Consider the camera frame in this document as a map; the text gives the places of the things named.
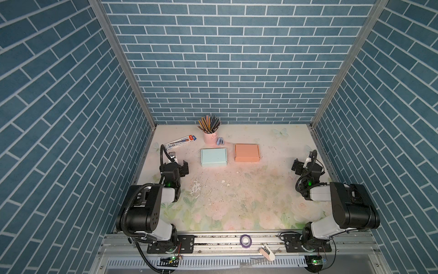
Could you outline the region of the light blue paper box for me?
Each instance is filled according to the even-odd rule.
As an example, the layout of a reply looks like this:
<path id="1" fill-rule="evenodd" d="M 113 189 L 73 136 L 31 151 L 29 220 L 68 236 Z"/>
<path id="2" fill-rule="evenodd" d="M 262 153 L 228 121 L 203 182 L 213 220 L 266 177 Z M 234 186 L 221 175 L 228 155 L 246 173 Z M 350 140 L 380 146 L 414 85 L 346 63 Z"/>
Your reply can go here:
<path id="1" fill-rule="evenodd" d="M 222 167 L 228 163 L 225 148 L 206 148 L 201 150 L 201 165 L 203 167 Z"/>

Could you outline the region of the orange paper box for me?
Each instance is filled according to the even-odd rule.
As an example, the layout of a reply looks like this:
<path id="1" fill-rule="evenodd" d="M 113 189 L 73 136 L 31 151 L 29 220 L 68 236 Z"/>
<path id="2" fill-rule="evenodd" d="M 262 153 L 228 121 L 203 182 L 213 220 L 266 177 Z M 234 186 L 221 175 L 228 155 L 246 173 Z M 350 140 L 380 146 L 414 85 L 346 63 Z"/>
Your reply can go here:
<path id="1" fill-rule="evenodd" d="M 253 163 L 259 162 L 260 148 L 258 144 L 235 144 L 235 161 Z"/>

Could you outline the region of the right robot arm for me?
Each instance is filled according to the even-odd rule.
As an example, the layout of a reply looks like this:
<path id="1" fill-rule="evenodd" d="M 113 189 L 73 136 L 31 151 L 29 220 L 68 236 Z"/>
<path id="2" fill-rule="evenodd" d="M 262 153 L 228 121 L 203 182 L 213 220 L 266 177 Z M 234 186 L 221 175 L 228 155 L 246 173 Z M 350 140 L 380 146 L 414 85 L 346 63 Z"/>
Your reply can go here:
<path id="1" fill-rule="evenodd" d="M 292 171 L 298 176 L 295 190 L 305 200 L 331 203 L 332 213 L 321 220 L 309 222 L 302 230 L 301 244 L 307 250 L 317 249 L 337 235 L 350 231 L 377 229 L 381 219 L 367 190 L 360 184 L 324 183 L 322 165 L 308 157 L 296 159 Z"/>

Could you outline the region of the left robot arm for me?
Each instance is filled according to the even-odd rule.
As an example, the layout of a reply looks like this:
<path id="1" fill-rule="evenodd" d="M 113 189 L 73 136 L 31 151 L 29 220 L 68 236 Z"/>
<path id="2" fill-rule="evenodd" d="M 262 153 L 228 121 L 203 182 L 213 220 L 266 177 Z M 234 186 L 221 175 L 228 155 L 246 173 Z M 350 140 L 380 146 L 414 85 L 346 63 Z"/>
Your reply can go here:
<path id="1" fill-rule="evenodd" d="M 178 245 L 175 225 L 160 219 L 163 203 L 175 203 L 181 194 L 181 178 L 189 174 L 186 161 L 160 165 L 160 183 L 134 185 L 122 203 L 116 229 L 138 243 L 156 244 L 171 249 Z"/>

